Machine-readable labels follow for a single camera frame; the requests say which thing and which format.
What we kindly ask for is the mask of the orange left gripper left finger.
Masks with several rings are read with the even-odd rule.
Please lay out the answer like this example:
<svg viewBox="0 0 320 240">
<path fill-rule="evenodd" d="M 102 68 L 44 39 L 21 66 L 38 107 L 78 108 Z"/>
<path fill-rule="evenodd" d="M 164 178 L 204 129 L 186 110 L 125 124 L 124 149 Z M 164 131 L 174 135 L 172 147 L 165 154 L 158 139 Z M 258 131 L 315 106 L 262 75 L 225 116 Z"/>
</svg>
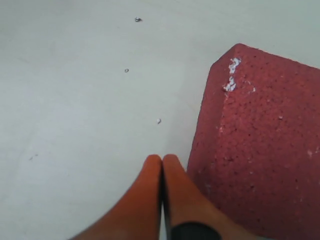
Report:
<svg viewBox="0 0 320 240">
<path fill-rule="evenodd" d="M 131 187 L 73 240 L 157 240 L 161 224 L 162 159 L 149 155 Z"/>
</svg>

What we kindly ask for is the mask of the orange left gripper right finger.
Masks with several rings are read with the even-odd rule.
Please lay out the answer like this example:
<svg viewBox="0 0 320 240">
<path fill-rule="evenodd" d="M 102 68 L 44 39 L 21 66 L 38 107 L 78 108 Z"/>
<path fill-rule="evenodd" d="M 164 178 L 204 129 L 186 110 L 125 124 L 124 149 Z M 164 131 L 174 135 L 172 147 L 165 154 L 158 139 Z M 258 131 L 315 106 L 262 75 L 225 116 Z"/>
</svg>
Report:
<svg viewBox="0 0 320 240">
<path fill-rule="evenodd" d="M 216 208 L 188 177 L 176 155 L 165 155 L 162 169 L 167 239 L 260 239 Z"/>
</svg>

